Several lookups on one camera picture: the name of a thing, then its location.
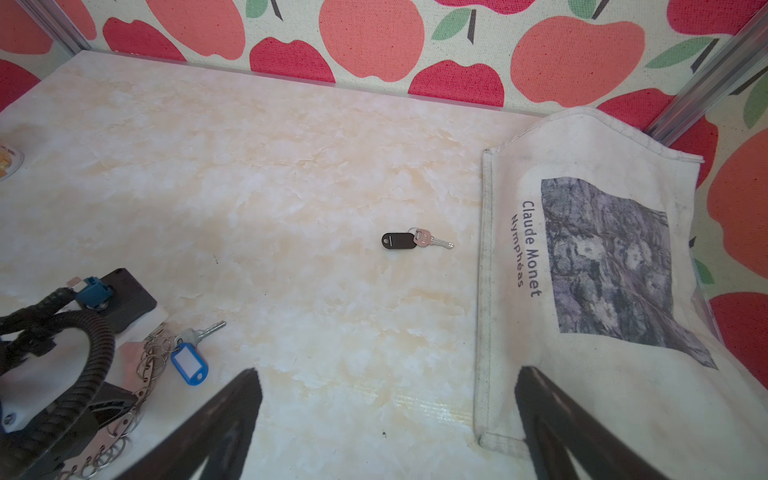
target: blue connector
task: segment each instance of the blue connector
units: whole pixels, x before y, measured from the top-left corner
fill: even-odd
[[[83,280],[85,288],[75,297],[83,305],[97,309],[102,303],[106,302],[114,293],[109,286],[104,285],[101,280],[95,276],[90,276]]]

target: silver key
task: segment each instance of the silver key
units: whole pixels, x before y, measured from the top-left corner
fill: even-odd
[[[440,247],[445,247],[449,250],[453,248],[453,243],[446,242],[445,240],[440,240],[439,238],[434,238],[432,234],[429,232],[429,230],[424,230],[423,228],[416,229],[416,233],[413,235],[413,241],[416,243],[416,245],[419,245],[420,247],[427,247],[428,245],[438,245]]]
[[[186,329],[178,334],[176,337],[176,344],[179,345],[180,343],[189,343],[192,346],[197,346],[197,344],[202,342],[205,337],[211,335],[212,333],[218,332],[225,326],[227,326],[227,322],[222,320],[216,325],[206,328],[205,330]]]

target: marble pattern tabletop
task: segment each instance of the marble pattern tabletop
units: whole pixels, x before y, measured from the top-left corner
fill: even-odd
[[[243,478],[531,478],[472,434],[480,155],[537,118],[84,51],[0,114],[0,311],[127,267],[202,385],[170,369],[110,478],[239,371]],[[388,251],[424,227],[453,250]]]

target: red apple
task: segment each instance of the red apple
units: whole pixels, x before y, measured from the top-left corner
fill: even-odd
[[[436,63],[416,74],[408,93],[494,107],[504,106],[501,78],[496,70],[482,63],[471,67],[462,67],[453,60]]]
[[[51,37],[16,0],[0,0],[0,12],[0,50],[20,55],[40,55],[51,50]]]
[[[156,28],[141,20],[131,23],[109,18],[102,27],[104,40],[112,51],[186,61],[176,45],[170,42]]]
[[[511,15],[520,13],[530,7],[536,0],[436,0],[446,7],[466,7],[469,5],[482,5],[496,13]]]
[[[634,23],[551,17],[525,32],[512,54],[510,76],[530,101],[586,105],[624,81],[644,49],[645,33]]]
[[[237,60],[245,49],[245,27],[232,0],[147,0],[174,38],[209,57]]]
[[[670,0],[667,20],[685,35],[735,35],[766,0]]]
[[[336,83],[325,58],[301,40],[282,43],[272,37],[260,41],[250,51],[251,71]]]
[[[96,24],[82,0],[55,0],[61,10],[88,40],[96,39]]]
[[[710,216],[723,228],[731,257],[768,278],[768,129],[744,142],[712,181]]]
[[[710,305],[725,346],[768,388],[768,295],[726,293]]]
[[[33,74],[10,61],[0,60],[0,111],[40,83]]]
[[[424,48],[424,21],[410,0],[325,0],[319,25],[331,57],[360,78],[402,80]]]
[[[657,88],[646,88],[604,101],[598,106],[598,110],[638,130],[644,130],[673,98],[672,95],[667,95]],[[671,145],[675,150],[704,157],[704,163],[699,168],[697,187],[704,182],[712,170],[717,152],[718,133],[717,126],[702,117]]]

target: brown apple stem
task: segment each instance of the brown apple stem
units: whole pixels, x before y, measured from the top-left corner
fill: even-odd
[[[467,28],[467,38],[474,45],[475,44],[475,19],[478,16],[478,11],[474,8],[469,16],[469,27]]]
[[[698,70],[701,64],[704,63],[704,59],[707,58],[707,55],[712,52],[712,49],[715,48],[715,45],[717,45],[719,40],[719,38],[713,38],[710,44],[707,45],[704,51],[701,52],[699,58],[697,58],[696,61],[690,66],[690,69],[693,71],[693,73],[696,73],[696,70]]]
[[[608,5],[608,0],[602,0],[602,2],[600,2],[600,5],[598,5],[597,9],[595,9],[594,13],[592,14],[592,20],[598,19],[600,14],[603,13],[605,5]]]
[[[763,70],[758,71],[756,74],[752,75],[749,80],[742,83],[736,90],[730,92],[731,95],[738,95],[741,92],[745,91],[751,84],[755,83],[766,74],[768,71],[768,67],[765,67]]]
[[[283,20],[283,16],[280,15],[280,9],[277,8],[277,0],[272,0],[272,9],[275,11],[275,16],[278,17],[280,20]]]

